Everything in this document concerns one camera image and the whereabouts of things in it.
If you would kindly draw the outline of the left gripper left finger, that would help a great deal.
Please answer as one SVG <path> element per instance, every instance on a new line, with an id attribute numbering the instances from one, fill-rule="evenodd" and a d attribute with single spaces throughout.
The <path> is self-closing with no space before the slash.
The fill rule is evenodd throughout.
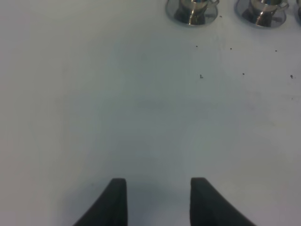
<path id="1" fill-rule="evenodd" d="M 127 226 L 127 182 L 112 179 L 98 199 L 75 223 L 76 226 Z"/>

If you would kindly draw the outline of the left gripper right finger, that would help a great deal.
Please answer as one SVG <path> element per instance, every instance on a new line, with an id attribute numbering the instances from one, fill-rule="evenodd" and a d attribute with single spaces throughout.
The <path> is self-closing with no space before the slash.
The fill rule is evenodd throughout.
<path id="1" fill-rule="evenodd" d="M 206 178 L 190 181 L 190 225 L 253 226 L 254 223 L 232 206 Z"/>

